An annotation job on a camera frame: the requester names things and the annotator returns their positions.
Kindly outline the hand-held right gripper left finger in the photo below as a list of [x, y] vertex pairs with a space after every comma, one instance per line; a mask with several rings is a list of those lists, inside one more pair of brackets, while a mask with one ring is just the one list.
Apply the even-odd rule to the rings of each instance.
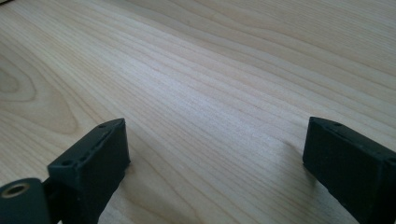
[[51, 221], [97, 224], [129, 164], [125, 120], [96, 126], [48, 166]]

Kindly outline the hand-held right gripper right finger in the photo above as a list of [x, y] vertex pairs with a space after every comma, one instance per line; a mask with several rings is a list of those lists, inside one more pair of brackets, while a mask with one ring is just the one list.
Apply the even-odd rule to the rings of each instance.
[[396, 222], [396, 152], [341, 123], [312, 117], [303, 162], [360, 224]]

